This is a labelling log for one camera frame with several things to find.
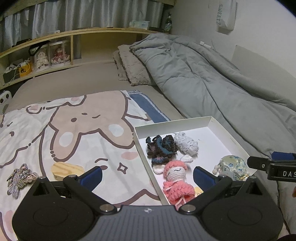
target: twisted yarn bundle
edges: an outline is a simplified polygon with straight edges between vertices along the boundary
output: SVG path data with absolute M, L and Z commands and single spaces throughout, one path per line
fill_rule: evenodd
M 38 178 L 38 174 L 28 169 L 26 163 L 22 164 L 19 169 L 14 169 L 13 173 L 7 179 L 8 193 L 17 199 L 20 193 L 20 188 L 26 186 L 27 183 Z

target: beige pillow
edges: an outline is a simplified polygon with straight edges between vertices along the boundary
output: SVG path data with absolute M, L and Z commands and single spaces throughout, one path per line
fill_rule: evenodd
M 115 60 L 116 66 L 117 66 L 119 80 L 128 80 L 128 76 L 126 74 L 126 71 L 123 67 L 123 64 L 122 64 L 122 61 L 121 61 L 121 58 L 119 55 L 119 50 L 116 50 L 113 53 L 113 58 Z
M 133 54 L 129 47 L 130 45 L 120 45 L 118 49 L 131 85 L 156 85 L 145 65 Z

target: gray comforter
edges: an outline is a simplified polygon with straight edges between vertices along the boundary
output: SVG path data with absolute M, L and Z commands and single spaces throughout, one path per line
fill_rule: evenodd
M 185 117 L 213 116 L 251 156 L 296 153 L 295 103 L 241 75 L 216 51 L 165 34 L 151 34 L 131 49 Z M 285 220 L 296 232 L 295 184 L 279 183 L 278 194 L 276 182 L 258 176 L 275 201 L 280 197 Z

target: white cardboard box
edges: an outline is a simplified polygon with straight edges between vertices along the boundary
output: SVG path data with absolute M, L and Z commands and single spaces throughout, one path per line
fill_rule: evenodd
M 162 191 L 163 182 L 165 182 L 166 179 L 162 174 L 157 175 L 152 170 L 151 159 L 147 157 L 148 148 L 146 138 L 150 136 L 152 139 L 157 135 L 160 135 L 162 138 L 166 135 L 172 135 L 174 137 L 174 133 L 177 132 L 185 132 L 187 136 L 198 141 L 198 155 L 197 157 L 194 157 L 194 161 L 192 163 L 187 163 L 188 171 L 186 173 L 186 182 L 194 187 L 197 185 L 193 180 L 192 173 L 196 166 L 201 166 L 208 172 L 212 173 L 214 166 L 217 165 L 220 159 L 226 155 L 239 156 L 247 164 L 247 159 L 249 158 L 247 152 L 212 116 L 136 126 L 134 128 L 133 135 L 135 145 L 163 205 L 169 204 Z M 183 154 L 178 151 L 174 159 L 178 160 L 182 156 Z M 253 175 L 255 171 L 255 169 L 247 166 L 248 174 Z

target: small white crochet piece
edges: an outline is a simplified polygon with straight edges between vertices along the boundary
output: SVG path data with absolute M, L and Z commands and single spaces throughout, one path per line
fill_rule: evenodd
M 152 167 L 155 174 L 162 174 L 164 168 L 165 168 L 165 165 L 153 165 Z
M 212 171 L 212 173 L 214 174 L 214 175 L 216 175 L 217 173 L 221 173 L 222 172 L 222 169 L 221 169 L 221 166 L 219 166 L 219 165 L 215 165 L 214 166 L 214 169 L 213 169 L 213 171 Z
M 185 163 L 192 163 L 193 162 L 193 158 L 187 154 L 182 156 L 180 160 Z
M 198 142 L 186 136 L 184 132 L 175 133 L 174 142 L 181 151 L 189 156 L 193 156 L 198 152 Z

